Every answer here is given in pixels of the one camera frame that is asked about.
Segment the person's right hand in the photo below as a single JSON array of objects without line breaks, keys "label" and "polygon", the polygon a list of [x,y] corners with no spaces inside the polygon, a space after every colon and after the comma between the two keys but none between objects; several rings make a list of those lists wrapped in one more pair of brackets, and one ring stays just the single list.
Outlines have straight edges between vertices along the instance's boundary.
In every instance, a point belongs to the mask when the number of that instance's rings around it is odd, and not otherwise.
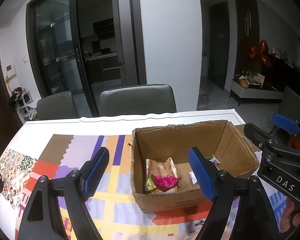
[{"label": "person's right hand", "polygon": [[280,221],[280,230],[282,233],[287,232],[291,226],[298,227],[300,225],[300,212],[296,213],[295,210],[295,203],[287,198],[286,208]]}]

